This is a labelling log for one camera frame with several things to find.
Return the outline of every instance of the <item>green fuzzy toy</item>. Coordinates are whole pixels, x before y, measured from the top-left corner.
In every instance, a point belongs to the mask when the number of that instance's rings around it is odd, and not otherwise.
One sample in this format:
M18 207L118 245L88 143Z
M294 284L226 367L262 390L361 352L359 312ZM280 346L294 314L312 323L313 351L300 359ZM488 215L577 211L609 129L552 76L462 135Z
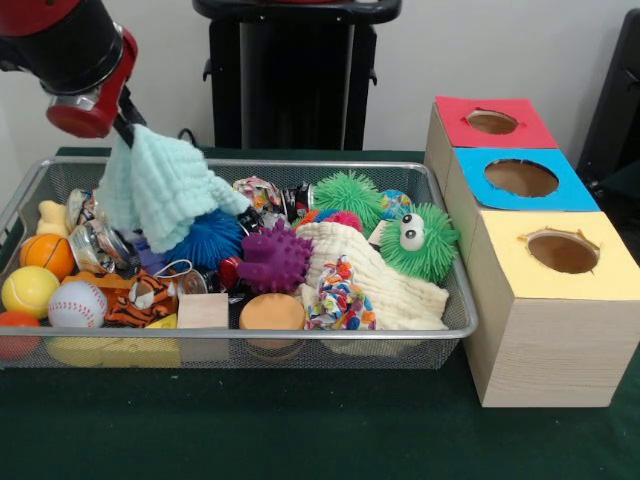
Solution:
M318 182L313 190L313 208L355 213L368 238L380 222L382 198L382 193L366 175L338 172Z
M380 253L387 264L409 277L440 283L456 258L460 234L435 205L411 207L411 213L384 230Z

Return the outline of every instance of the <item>wire mesh basket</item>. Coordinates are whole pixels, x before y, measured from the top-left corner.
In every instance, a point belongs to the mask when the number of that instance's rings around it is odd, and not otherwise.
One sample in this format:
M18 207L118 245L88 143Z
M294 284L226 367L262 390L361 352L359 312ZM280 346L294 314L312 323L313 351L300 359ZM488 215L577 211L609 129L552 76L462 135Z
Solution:
M104 158L56 158L31 169L0 216L0 282L18 268L19 246L35 234L38 204L65 203L74 188L95 188L105 164ZM380 190L400 190L415 203L444 208L433 174L415 163L210 160L209 165L229 182L257 175L280 186L317 183L353 170ZM459 259L441 286L450 294L442 319L446 331L238 330L239 305L230 307L229 330L2 328L0 366L437 369L477 326ZM33 351L21 358L27 350Z

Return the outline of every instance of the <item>yellow box lid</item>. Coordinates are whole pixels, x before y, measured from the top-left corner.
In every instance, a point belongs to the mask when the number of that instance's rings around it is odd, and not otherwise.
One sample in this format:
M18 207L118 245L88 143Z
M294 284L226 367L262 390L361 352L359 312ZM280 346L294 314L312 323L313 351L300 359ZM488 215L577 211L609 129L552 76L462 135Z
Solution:
M640 300L640 268L604 213L481 216L517 298Z

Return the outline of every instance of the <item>light blue cloth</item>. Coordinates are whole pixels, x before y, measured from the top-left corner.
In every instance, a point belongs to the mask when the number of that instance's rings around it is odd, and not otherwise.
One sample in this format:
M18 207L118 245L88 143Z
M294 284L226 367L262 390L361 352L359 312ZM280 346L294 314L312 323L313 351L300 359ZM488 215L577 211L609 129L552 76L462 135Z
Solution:
M180 243L200 215L220 208L237 216L250 206L209 170L200 150L142 125L132 149L118 139L96 200L114 228L141 228L155 253Z

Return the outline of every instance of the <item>blue box lid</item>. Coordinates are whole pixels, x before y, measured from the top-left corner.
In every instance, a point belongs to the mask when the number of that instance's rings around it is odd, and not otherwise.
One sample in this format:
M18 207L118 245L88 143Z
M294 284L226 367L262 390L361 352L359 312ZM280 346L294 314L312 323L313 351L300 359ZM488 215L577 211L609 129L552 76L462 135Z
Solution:
M471 192L486 207L600 211L560 150L456 148L455 151Z

